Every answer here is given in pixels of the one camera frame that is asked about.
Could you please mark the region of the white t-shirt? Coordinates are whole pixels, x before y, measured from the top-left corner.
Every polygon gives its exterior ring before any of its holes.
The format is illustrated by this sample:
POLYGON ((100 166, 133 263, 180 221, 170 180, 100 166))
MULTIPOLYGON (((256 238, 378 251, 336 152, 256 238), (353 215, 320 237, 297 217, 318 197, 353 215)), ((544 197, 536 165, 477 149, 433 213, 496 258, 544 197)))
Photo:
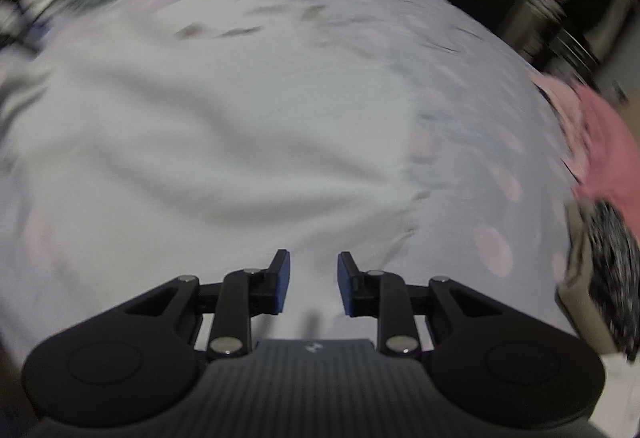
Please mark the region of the white t-shirt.
POLYGON ((413 94, 295 0, 123 0, 1 57, 1 340, 50 335, 181 275, 292 255, 262 331, 335 335, 335 259, 414 229, 413 94))

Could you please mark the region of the black white patterned garment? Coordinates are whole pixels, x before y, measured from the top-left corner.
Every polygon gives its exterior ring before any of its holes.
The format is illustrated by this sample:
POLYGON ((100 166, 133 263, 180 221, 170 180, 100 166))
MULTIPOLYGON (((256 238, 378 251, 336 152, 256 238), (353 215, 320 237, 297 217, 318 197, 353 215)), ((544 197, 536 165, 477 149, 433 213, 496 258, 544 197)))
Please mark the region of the black white patterned garment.
POLYGON ((564 204, 570 250, 556 298, 598 354, 639 358, 639 243, 604 200, 564 204))

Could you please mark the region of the grey pink-dotted bed sheet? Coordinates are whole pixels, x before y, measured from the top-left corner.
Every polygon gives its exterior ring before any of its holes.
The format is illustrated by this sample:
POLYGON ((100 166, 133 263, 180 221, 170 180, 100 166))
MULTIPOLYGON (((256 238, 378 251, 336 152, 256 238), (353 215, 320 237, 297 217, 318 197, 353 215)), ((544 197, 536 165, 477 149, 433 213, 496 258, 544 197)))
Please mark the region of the grey pink-dotted bed sheet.
MULTIPOLYGON (((122 1, 58 16, 51 31, 122 1)), ((137 1, 155 10, 181 0, 137 1)), ((416 283, 446 276, 567 330, 555 289, 573 180, 561 161, 559 126, 526 62, 444 0, 295 1, 322 6, 331 24, 373 48, 413 94, 408 173, 422 199, 412 234, 375 269, 416 283)), ((372 334, 370 320, 352 322, 341 311, 335 335, 303 338, 372 334)))

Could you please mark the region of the pink garment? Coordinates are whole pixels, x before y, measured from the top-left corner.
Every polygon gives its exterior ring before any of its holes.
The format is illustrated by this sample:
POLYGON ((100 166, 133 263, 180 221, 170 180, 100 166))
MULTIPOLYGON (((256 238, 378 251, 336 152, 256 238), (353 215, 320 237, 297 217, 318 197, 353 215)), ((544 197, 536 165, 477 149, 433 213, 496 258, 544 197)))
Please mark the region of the pink garment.
POLYGON ((570 151, 564 164, 576 180, 574 196, 608 201, 627 224, 638 224, 639 147, 623 119, 585 84, 539 72, 529 79, 559 114, 570 151))

